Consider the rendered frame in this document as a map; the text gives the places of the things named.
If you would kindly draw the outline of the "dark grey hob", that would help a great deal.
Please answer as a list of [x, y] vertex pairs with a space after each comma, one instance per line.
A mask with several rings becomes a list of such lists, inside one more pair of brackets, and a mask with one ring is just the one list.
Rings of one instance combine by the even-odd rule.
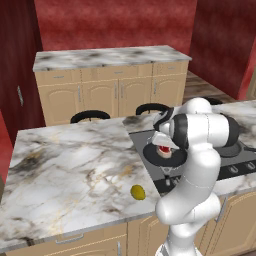
[[[181, 178], [181, 174], [184, 171], [184, 164], [180, 166], [177, 170], [172, 171], [170, 176], [165, 176], [162, 170], [158, 166], [155, 166], [151, 164], [149, 161], [147, 161], [143, 155], [143, 149], [147, 144], [152, 143], [151, 138], [153, 135], [154, 135], [154, 130], [133, 132], [129, 134], [158, 192], [159, 193], [170, 192], [175, 187], [172, 180], [175, 177]], [[256, 149], [249, 148], [246, 146], [244, 148], [244, 151], [245, 151], [245, 154], [241, 157], [222, 158], [220, 156], [221, 168], [220, 168], [218, 180], [229, 179], [236, 176], [241, 176], [241, 175], [251, 174], [256, 172], [256, 169], [250, 170], [246, 167], [246, 163], [248, 162], [252, 162], [256, 166]], [[239, 170], [238, 174], [232, 174], [229, 171], [228, 166], [231, 166], [231, 165], [235, 166]], [[165, 179], [170, 179], [171, 181], [170, 186], [166, 186]]]

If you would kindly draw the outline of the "empty dark grey pan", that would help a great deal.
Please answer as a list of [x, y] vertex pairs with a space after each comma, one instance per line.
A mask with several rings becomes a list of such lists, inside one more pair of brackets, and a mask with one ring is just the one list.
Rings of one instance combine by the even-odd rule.
[[236, 142], [233, 146], [217, 147], [215, 150], [222, 158], [235, 158], [241, 157], [245, 154], [244, 148], [246, 147], [241, 141]]

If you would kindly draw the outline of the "dark red tall cabinet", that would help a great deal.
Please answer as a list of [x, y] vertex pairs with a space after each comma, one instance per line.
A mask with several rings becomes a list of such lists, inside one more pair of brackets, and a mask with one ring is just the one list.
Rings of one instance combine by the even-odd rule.
[[45, 125], [33, 72], [41, 50], [34, 0], [0, 0], [0, 110], [12, 144], [19, 130]]

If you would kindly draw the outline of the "beige drawer front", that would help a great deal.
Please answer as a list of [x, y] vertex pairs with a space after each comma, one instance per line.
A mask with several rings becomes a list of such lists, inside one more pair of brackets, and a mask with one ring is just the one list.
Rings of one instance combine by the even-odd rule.
[[57, 236], [51, 241], [45, 241], [44, 239], [34, 241], [30, 238], [23, 238], [24, 245], [15, 245], [13, 248], [0, 253], [0, 256], [72, 256], [79, 248], [84, 246], [121, 235], [127, 236], [127, 228], [127, 223], [109, 226], [83, 233], [84, 238], [79, 241], [60, 245], [55, 243], [56, 239], [64, 240], [80, 235], [70, 237]]

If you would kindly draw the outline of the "black pan holding steak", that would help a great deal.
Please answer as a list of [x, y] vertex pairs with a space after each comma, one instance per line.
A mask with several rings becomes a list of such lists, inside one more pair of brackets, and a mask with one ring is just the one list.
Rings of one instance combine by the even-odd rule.
[[187, 159], [187, 152], [182, 149], [173, 149], [170, 158], [163, 158], [157, 153], [157, 145], [147, 144], [143, 149], [143, 155], [151, 164], [158, 166], [165, 176], [170, 176], [172, 171], [182, 166]]

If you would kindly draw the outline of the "beige cupboard run, marble top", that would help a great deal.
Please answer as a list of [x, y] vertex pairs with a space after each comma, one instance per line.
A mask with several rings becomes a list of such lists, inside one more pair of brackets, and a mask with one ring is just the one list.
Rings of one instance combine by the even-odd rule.
[[190, 60], [170, 46], [38, 52], [33, 71], [45, 123], [67, 124], [86, 110], [115, 118], [146, 103], [180, 105]]

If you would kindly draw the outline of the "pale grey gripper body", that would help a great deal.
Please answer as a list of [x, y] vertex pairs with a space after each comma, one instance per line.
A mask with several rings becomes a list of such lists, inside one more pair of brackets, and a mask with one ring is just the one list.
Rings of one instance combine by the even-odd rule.
[[171, 140], [169, 136], [158, 131], [154, 133], [151, 142], [157, 146], [164, 146], [164, 147], [169, 147], [173, 149], [178, 149], [178, 146]]

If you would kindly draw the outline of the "beige cupboard door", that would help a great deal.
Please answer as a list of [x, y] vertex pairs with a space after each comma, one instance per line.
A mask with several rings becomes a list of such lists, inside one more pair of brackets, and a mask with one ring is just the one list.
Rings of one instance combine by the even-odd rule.
[[155, 256], [157, 249], [166, 240], [168, 229], [156, 216], [129, 222], [127, 256]]
[[118, 256], [117, 242], [121, 243], [122, 256], [126, 256], [127, 236], [121, 235], [79, 248], [72, 256]]
[[256, 191], [228, 197], [221, 220], [215, 218], [196, 235], [203, 256], [238, 256], [256, 249]]

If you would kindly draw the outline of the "yellow lemon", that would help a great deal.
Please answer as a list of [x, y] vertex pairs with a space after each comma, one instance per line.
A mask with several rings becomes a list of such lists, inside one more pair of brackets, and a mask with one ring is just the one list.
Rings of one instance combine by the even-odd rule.
[[136, 200], [144, 200], [146, 198], [146, 193], [142, 186], [136, 184], [133, 185], [130, 189], [132, 197]]

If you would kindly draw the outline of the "black bar stool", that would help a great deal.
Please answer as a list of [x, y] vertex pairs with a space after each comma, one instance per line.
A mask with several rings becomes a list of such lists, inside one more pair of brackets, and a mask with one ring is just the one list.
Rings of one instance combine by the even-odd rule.
[[71, 120], [70, 123], [78, 123], [81, 120], [88, 119], [91, 120], [92, 118], [98, 118], [98, 119], [109, 119], [110, 115], [104, 111], [100, 110], [86, 110], [79, 112], [75, 114]]
[[146, 103], [146, 104], [142, 104], [142, 105], [140, 105], [139, 107], [136, 108], [136, 114], [137, 115], [141, 115], [145, 111], [150, 113], [153, 110], [165, 112], [168, 109], [169, 109], [169, 107], [164, 105], [164, 104], [160, 104], [160, 103]]

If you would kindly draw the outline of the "red and white steak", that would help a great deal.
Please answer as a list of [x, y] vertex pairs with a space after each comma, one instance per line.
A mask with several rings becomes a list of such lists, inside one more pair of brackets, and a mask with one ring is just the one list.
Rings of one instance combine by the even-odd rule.
[[157, 153], [163, 158], [170, 158], [172, 155], [171, 149], [165, 146], [158, 146]]

